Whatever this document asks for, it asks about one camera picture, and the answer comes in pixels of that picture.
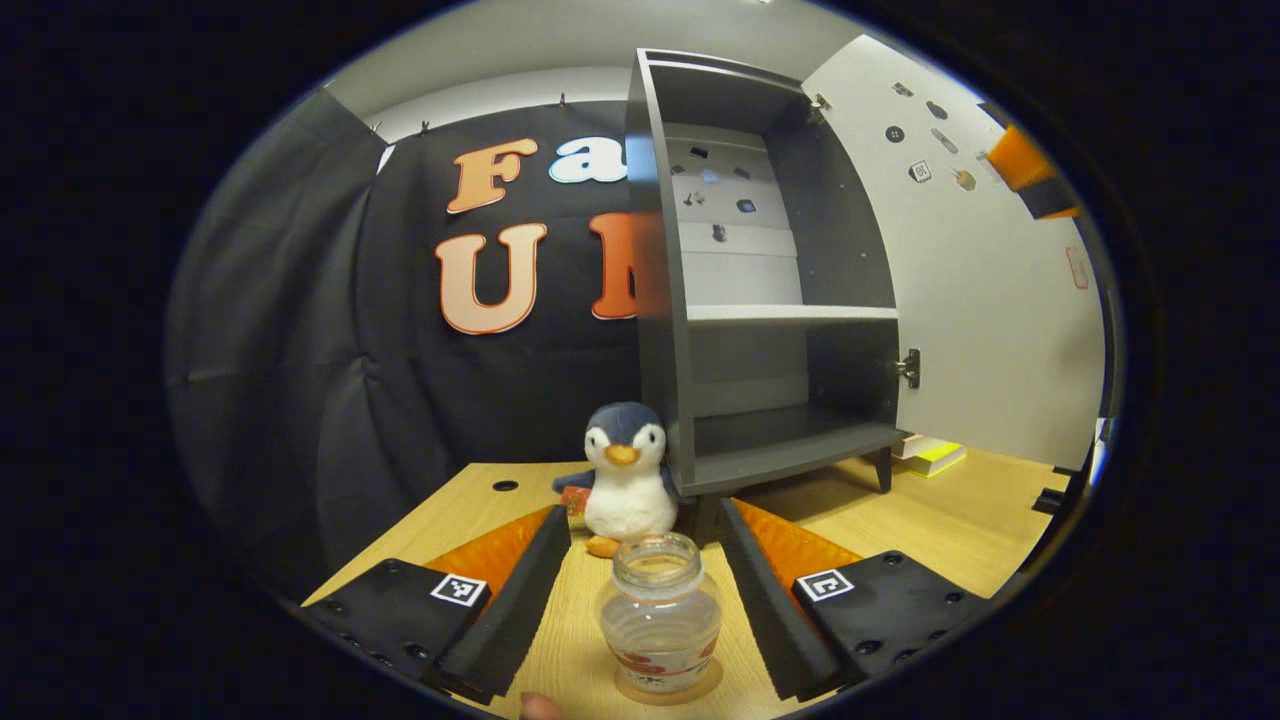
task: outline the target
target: cabinet shelf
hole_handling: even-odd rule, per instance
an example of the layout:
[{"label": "cabinet shelf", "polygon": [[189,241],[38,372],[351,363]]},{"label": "cabinet shelf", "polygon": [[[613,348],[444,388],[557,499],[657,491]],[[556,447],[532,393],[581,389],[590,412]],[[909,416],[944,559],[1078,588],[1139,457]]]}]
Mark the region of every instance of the cabinet shelf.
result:
[{"label": "cabinet shelf", "polygon": [[896,320],[896,307],[846,305],[690,305],[689,323],[713,325],[824,325],[860,320]]},{"label": "cabinet shelf", "polygon": [[908,436],[818,405],[694,419],[695,480],[686,493],[731,492],[888,447]]}]

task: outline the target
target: book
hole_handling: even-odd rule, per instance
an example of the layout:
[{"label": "book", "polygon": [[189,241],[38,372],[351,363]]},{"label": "book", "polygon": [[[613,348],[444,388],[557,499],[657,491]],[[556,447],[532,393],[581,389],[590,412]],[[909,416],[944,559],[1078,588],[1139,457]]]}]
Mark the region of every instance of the book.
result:
[{"label": "book", "polygon": [[914,434],[908,438],[902,438],[893,445],[891,450],[893,457],[899,460],[906,460],[908,457],[915,457],[922,452],[928,452],[931,450],[937,450],[947,445],[947,441],[925,437],[922,434]]},{"label": "book", "polygon": [[948,442],[942,447],[936,447],[915,455],[914,457],[906,457],[901,460],[901,464],[916,475],[932,478],[933,475],[937,475],[938,473],[964,460],[966,455],[969,455],[968,447],[960,445],[959,442]]}]

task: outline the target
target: penguin beak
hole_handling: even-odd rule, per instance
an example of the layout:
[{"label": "penguin beak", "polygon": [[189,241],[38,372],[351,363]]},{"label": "penguin beak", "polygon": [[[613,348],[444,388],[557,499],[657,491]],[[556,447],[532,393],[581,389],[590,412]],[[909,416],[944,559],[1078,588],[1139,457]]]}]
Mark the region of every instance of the penguin beak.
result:
[{"label": "penguin beak", "polygon": [[640,459],[640,452],[630,445],[611,445],[604,448],[604,456],[614,465],[631,465]]}]

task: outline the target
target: yellow book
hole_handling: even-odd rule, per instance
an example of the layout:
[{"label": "yellow book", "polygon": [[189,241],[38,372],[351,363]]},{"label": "yellow book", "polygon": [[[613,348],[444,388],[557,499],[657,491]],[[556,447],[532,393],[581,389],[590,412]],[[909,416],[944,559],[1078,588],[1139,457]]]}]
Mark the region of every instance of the yellow book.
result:
[{"label": "yellow book", "polygon": [[902,466],[925,478],[932,478],[942,470],[955,465],[969,455],[969,448],[959,442],[948,442],[942,447],[922,452],[914,457],[904,459]]}]

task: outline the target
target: orange letter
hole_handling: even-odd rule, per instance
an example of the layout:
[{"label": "orange letter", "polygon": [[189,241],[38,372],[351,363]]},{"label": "orange letter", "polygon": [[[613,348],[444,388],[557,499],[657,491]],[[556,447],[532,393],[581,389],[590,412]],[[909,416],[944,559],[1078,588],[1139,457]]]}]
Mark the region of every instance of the orange letter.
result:
[{"label": "orange letter", "polygon": [[636,297],[631,292],[631,274],[635,273],[636,260],[631,215],[596,215],[588,227],[600,236],[600,249],[604,251],[604,287],[600,299],[591,305],[591,314],[602,320],[635,318]]},{"label": "orange letter", "polygon": [[511,155],[512,152],[532,155],[538,152],[538,143],[526,137],[458,155],[453,160],[458,167],[458,196],[449,202],[449,214],[475,210],[506,197],[507,190],[494,187],[493,178],[506,182],[516,179],[520,174],[520,158]]},{"label": "orange letter", "polygon": [[498,305],[476,299],[476,254],[485,246],[483,234],[462,234],[435,249],[440,259],[440,311],[444,322],[467,334],[509,331],[529,316],[538,296],[538,242],[547,225],[512,225],[498,233],[507,246],[507,297]]}]

